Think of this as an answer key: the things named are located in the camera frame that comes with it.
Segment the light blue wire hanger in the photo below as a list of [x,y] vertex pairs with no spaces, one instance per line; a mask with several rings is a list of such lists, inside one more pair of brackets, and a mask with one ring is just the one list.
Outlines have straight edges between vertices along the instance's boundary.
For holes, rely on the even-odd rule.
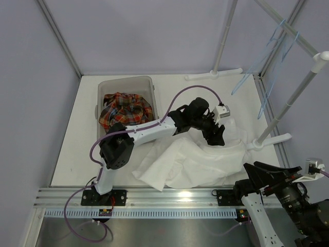
[[283,28],[283,24],[286,22],[286,19],[283,19],[280,24],[275,28],[271,37],[269,38],[267,44],[264,46],[263,50],[257,56],[257,58],[253,61],[252,65],[249,67],[247,72],[243,75],[242,79],[236,84],[234,89],[231,92],[231,95],[234,95],[239,88],[245,83],[248,77],[255,71],[259,66],[263,63],[265,59],[267,59],[270,53],[276,48],[276,44],[274,42],[280,41],[281,39],[276,37],[276,32],[281,28]]

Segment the white shirt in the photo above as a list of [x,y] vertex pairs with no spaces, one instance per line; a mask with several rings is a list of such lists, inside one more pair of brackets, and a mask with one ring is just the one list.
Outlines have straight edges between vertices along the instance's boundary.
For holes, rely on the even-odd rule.
[[133,176],[159,191],[165,186],[189,189],[223,185],[228,177],[241,172],[250,159],[247,131],[239,128],[232,117],[224,126],[223,147],[194,140],[188,133],[157,139]]

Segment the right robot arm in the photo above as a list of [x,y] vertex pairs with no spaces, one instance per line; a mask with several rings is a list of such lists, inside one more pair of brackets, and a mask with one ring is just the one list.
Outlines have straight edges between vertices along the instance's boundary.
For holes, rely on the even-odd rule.
[[264,208],[262,198],[268,196],[275,196],[287,217],[281,223],[299,234],[294,246],[328,246],[328,199],[308,202],[300,166],[280,168],[254,162],[243,167],[248,178],[235,182],[232,196],[246,208],[261,246],[285,245]]

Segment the red plaid shirt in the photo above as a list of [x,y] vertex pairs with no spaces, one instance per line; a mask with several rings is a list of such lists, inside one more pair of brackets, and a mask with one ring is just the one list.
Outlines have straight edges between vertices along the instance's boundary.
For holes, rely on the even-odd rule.
[[118,122],[124,126],[133,126],[155,119],[151,105],[138,94],[106,94],[103,97],[103,106],[98,123],[105,131]]

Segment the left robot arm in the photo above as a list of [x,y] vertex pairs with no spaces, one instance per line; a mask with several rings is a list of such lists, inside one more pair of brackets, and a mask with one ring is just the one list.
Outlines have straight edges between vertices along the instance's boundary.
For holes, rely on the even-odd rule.
[[228,106],[220,103],[213,111],[208,102],[197,97],[189,105],[170,111],[160,120],[139,126],[124,126],[116,123],[101,137],[96,145],[100,148],[101,168],[91,185],[83,191],[81,204],[84,206],[113,206],[123,192],[113,191],[115,171],[125,166],[134,148],[163,137],[188,132],[190,128],[200,130],[207,144],[224,146],[225,127],[221,120],[230,116]]

